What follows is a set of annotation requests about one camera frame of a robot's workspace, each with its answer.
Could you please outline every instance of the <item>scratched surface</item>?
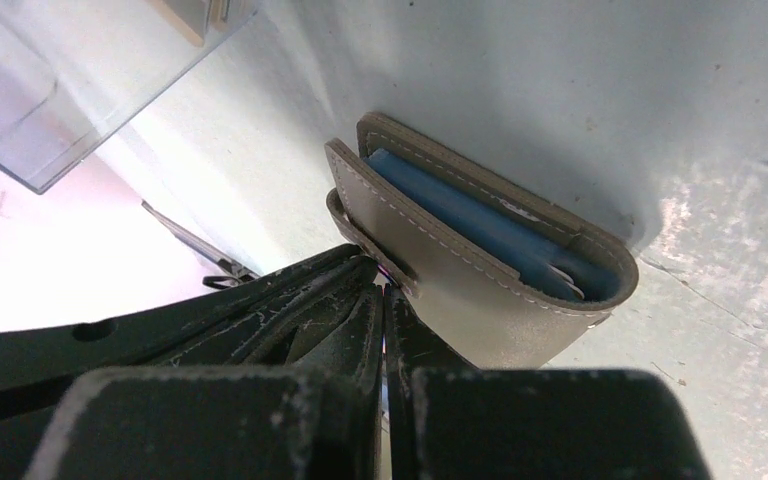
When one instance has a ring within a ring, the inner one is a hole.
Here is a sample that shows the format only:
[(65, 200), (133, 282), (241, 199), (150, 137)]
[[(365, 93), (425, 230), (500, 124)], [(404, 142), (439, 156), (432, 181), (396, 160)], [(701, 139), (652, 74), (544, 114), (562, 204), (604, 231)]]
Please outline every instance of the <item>scratched surface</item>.
[(322, 145), (374, 109), (623, 238), (639, 291), (553, 365), (662, 375), (768, 476), (768, 2), (266, 2), (100, 154), (269, 271), (342, 241)]

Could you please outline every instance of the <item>clear plastic container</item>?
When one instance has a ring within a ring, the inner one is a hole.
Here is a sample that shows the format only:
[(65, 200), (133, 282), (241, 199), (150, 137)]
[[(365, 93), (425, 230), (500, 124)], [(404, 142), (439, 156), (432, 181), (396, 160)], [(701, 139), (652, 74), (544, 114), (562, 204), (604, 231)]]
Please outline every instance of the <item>clear plastic container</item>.
[(0, 0), (0, 169), (45, 192), (258, 4)]

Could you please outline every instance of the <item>tan leather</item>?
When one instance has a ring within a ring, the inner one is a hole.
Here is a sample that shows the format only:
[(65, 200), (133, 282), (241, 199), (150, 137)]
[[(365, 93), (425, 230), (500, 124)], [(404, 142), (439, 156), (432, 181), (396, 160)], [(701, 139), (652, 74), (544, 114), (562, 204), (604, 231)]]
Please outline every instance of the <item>tan leather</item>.
[(476, 365), (538, 367), (601, 323), (637, 286), (634, 258), (595, 225), (382, 114), (361, 119), (358, 139), (361, 155), (387, 149), (620, 278), (617, 295), (604, 302), (549, 297), (388, 184), (343, 142), (328, 142), (339, 197), (329, 194), (329, 208), (344, 236), (407, 289), (421, 290), (411, 304), (422, 321)]

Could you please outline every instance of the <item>brown leather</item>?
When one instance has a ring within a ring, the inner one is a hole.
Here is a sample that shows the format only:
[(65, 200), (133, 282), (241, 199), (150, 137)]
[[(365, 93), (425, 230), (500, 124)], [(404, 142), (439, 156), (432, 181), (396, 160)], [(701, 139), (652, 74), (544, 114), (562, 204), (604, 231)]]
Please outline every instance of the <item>brown leather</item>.
[(476, 365), (538, 367), (601, 323), (637, 286), (634, 258), (595, 225), (382, 114), (365, 115), (358, 137), (361, 155), (385, 148), (620, 278), (617, 295), (607, 301), (549, 297), (388, 184), (343, 142), (328, 142), (339, 196), (329, 195), (329, 208), (345, 213), (335, 215), (344, 236), (386, 268), (401, 266), (396, 280), (422, 290), (411, 304), (423, 322)]

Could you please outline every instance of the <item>brown leather wallet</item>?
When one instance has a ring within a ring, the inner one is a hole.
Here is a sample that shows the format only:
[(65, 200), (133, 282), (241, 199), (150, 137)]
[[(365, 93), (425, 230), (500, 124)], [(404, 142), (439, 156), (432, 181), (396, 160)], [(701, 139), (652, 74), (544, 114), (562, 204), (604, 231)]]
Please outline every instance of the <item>brown leather wallet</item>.
[(603, 301), (550, 297), (440, 222), (375, 173), (342, 141), (325, 145), (337, 188), (327, 205), (340, 232), (408, 293), (422, 321), (485, 368), (538, 367), (631, 296), (637, 264), (617, 238), (380, 113), (357, 125), (367, 157), (383, 148), (472, 198), (613, 272)]

